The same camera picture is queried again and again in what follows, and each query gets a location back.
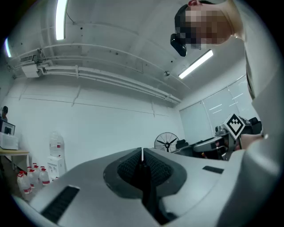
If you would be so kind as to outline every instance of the vent slot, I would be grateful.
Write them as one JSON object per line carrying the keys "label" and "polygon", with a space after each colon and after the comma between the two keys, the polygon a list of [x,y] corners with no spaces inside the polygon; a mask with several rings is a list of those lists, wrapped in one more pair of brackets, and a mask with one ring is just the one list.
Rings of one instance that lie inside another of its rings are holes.
{"label": "vent slot", "polygon": [[33,55],[30,55],[30,56],[21,58],[20,63],[23,63],[23,62],[30,62],[30,61],[32,61],[32,59],[33,59]]}
{"label": "vent slot", "polygon": [[216,167],[208,166],[208,165],[203,167],[202,169],[210,171],[210,172],[219,173],[219,174],[222,174],[222,172],[224,171],[224,169],[222,168],[216,168]]}
{"label": "vent slot", "polygon": [[62,192],[41,212],[42,216],[57,223],[79,192],[78,188],[67,186]]}

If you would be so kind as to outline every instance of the white wall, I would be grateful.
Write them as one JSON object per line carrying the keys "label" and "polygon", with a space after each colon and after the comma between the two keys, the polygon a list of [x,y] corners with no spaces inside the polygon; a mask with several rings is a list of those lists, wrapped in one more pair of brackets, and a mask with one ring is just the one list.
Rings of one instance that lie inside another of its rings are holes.
{"label": "white wall", "polygon": [[[72,106],[79,84],[81,91]],[[16,79],[4,104],[9,121],[16,125],[20,147],[30,152],[32,162],[46,166],[49,133],[58,130],[65,141],[67,169],[71,169],[126,149],[153,147],[163,132],[184,139],[179,112],[166,101],[154,99],[154,117],[151,99],[88,79],[48,76]]]}
{"label": "white wall", "polygon": [[210,75],[208,75],[209,82],[206,85],[200,87],[198,90],[193,90],[192,92],[190,92],[182,100],[182,102],[176,106],[176,109],[182,110],[188,106],[191,106],[196,102],[199,102],[202,99],[207,98],[208,96],[220,91],[227,85],[233,83],[239,77],[245,74],[246,74],[245,58],[243,58],[239,62],[236,62],[225,73],[215,78],[214,80],[211,80]]}

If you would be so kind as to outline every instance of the ceiling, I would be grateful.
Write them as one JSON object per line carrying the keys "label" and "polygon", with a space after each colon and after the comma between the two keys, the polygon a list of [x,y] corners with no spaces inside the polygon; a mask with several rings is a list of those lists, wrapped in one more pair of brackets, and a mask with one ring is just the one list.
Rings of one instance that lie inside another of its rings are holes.
{"label": "ceiling", "polygon": [[[12,57],[7,62],[12,67],[19,65],[20,57],[37,54],[40,48],[53,64],[124,75],[183,99],[244,57],[242,41],[231,38],[211,48],[214,56],[180,79],[178,75],[207,51],[188,46],[187,56],[181,57],[170,45],[174,16],[186,0],[69,0],[66,38],[59,41],[55,38],[56,2],[38,1],[9,35]],[[15,70],[15,75],[23,75],[22,70]]]}

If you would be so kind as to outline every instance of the white box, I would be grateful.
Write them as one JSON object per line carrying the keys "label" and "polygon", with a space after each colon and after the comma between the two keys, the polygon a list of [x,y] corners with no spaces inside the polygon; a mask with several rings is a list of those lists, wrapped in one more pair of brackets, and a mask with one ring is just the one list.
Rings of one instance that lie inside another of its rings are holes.
{"label": "white box", "polygon": [[0,132],[0,147],[2,149],[18,150],[19,139],[15,136]]}
{"label": "white box", "polygon": [[41,71],[37,69],[36,64],[22,66],[22,70],[28,78],[35,78],[41,76]]}
{"label": "white box", "polygon": [[64,159],[61,157],[48,156],[47,157],[47,169],[48,175],[51,180],[55,180],[56,177],[60,177],[65,173]]}

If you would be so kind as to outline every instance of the vr headset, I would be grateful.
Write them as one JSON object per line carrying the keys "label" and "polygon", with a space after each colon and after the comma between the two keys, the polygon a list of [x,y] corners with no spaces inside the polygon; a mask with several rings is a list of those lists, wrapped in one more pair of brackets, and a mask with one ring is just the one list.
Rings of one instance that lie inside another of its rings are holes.
{"label": "vr headset", "polygon": [[190,44],[192,49],[201,49],[201,40],[196,38],[195,28],[187,26],[185,12],[189,5],[182,6],[174,17],[174,26],[176,33],[170,36],[170,44],[179,53],[185,57],[187,54],[186,44]]}

